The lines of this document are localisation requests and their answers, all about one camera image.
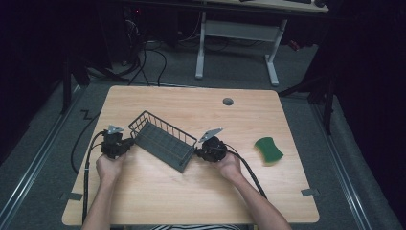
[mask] person's left hand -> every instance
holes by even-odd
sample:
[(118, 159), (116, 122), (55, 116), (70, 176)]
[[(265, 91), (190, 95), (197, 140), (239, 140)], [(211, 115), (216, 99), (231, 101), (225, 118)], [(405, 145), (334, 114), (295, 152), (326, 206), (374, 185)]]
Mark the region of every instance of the person's left hand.
[(122, 172), (125, 158), (126, 153), (117, 159), (108, 158), (108, 156), (105, 154), (100, 156), (96, 161), (96, 168), (98, 170), (101, 182), (115, 183)]

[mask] hand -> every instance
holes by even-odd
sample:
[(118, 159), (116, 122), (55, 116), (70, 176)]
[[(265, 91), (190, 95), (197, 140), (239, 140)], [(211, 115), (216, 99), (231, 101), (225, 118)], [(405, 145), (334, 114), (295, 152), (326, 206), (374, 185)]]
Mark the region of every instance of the hand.
[(220, 171), (224, 178), (232, 182), (243, 177), (238, 157), (230, 152), (227, 152), (222, 160), (212, 163), (212, 165)]
[(115, 183), (122, 172), (123, 162), (125, 161), (126, 153), (117, 159), (108, 158), (103, 154), (96, 161), (96, 168), (98, 170), (101, 182)]

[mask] sponge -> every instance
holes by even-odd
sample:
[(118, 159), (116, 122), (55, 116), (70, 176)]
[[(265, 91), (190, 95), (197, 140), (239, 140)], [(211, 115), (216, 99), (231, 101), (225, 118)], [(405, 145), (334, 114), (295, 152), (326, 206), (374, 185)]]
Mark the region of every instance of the sponge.
[(272, 137), (260, 138), (254, 145), (262, 154), (265, 166), (274, 165), (283, 157), (283, 153), (275, 146)]

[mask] black metal basket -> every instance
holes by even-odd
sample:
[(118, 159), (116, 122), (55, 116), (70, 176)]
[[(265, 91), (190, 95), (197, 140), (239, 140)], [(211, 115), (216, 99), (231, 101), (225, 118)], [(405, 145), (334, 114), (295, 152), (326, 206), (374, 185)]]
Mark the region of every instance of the black metal basket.
[(194, 152), (196, 138), (144, 111), (129, 126), (135, 143), (183, 172)]

